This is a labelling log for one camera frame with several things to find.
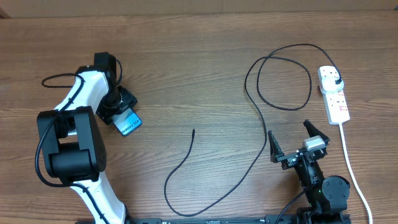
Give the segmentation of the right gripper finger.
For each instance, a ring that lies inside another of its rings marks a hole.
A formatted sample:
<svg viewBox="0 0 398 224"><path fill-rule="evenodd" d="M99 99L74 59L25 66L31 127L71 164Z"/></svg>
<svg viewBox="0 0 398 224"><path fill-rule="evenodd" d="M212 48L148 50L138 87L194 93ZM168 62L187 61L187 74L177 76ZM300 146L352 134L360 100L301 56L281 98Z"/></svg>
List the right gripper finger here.
<svg viewBox="0 0 398 224"><path fill-rule="evenodd" d="M308 119L303 122L303 125L305 126L307 133L311 138L315 136L320 136L325 144L329 143L330 138L319 129L317 129Z"/></svg>
<svg viewBox="0 0 398 224"><path fill-rule="evenodd" d="M271 162L277 163L279 162L279 158L284 156L282 149L279 146L275 136L273 135L272 131L268 131L268 138L270 143L270 155L271 155Z"/></svg>

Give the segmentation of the smartphone with blue screen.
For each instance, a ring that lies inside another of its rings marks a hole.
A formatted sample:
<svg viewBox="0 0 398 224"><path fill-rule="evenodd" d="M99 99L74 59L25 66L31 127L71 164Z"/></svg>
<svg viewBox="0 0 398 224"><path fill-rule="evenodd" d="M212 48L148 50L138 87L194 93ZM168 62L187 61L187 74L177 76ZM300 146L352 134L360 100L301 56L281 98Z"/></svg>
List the smartphone with blue screen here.
<svg viewBox="0 0 398 224"><path fill-rule="evenodd" d="M123 136L128 136L142 124L142 120L130 108L113 116L113 123Z"/></svg>

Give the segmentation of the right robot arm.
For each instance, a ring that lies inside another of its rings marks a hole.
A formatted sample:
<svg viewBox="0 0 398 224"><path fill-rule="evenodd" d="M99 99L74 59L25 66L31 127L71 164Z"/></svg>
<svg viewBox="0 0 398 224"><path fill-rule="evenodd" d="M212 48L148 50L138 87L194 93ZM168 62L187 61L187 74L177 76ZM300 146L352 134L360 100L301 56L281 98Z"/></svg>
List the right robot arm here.
<svg viewBox="0 0 398 224"><path fill-rule="evenodd" d="M267 133L271 150L271 162L281 163L281 168L295 169L303 188L278 215L266 215L266 223L351 223L349 215L343 212L348 208L350 183L342 176L325 177L318 160L327 155L330 138L305 120L309 138L295 153L285 155L272 131Z"/></svg>

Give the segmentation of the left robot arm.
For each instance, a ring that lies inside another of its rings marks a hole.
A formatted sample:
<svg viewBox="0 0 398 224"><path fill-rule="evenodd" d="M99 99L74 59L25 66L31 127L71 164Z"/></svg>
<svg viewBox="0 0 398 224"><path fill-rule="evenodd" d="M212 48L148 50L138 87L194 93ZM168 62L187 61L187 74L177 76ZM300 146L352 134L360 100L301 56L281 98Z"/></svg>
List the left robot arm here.
<svg viewBox="0 0 398 224"><path fill-rule="evenodd" d="M108 52L96 53L92 65L79 67L71 76L75 83L65 99L37 116L37 176L50 187L74 190L93 223L132 223L106 176L106 147L96 120L128 136L142 124L133 110L137 98L121 86L121 62Z"/></svg>

